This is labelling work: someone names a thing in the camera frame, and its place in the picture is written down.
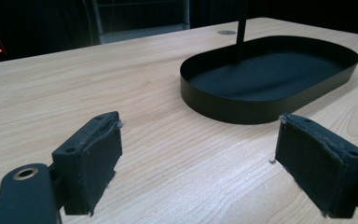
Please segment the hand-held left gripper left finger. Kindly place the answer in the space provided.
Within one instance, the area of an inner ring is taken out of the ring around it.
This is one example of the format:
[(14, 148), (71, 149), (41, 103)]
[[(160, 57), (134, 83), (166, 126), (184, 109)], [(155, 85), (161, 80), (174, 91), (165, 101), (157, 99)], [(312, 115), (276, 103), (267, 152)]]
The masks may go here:
[(52, 153), (54, 173), (67, 187), (66, 215), (93, 215), (116, 174), (122, 155), (121, 127), (117, 111), (98, 115)]

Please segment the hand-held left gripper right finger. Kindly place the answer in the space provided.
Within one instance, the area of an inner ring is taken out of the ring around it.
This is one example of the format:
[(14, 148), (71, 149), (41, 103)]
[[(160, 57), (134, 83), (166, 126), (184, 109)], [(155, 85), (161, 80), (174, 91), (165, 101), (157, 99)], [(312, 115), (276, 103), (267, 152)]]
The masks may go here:
[(311, 119), (280, 120), (275, 159), (324, 216), (351, 218), (358, 208), (358, 147)]

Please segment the grey metal chair frame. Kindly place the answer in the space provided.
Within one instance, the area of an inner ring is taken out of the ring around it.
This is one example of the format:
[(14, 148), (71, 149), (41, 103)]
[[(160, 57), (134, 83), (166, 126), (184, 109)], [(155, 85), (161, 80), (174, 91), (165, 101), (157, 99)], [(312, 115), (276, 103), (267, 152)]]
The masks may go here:
[(190, 28), (190, 0), (90, 0), (100, 44)]

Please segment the black oval metal tray stand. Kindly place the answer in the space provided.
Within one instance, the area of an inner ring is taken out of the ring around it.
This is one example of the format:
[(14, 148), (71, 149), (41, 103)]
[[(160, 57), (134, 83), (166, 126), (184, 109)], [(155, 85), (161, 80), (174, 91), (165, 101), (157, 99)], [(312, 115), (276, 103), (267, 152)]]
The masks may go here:
[(194, 111), (228, 123), (263, 124), (350, 80), (358, 53), (346, 47), (292, 35), (247, 40), (248, 6), (240, 0), (235, 44), (182, 63), (180, 92)]

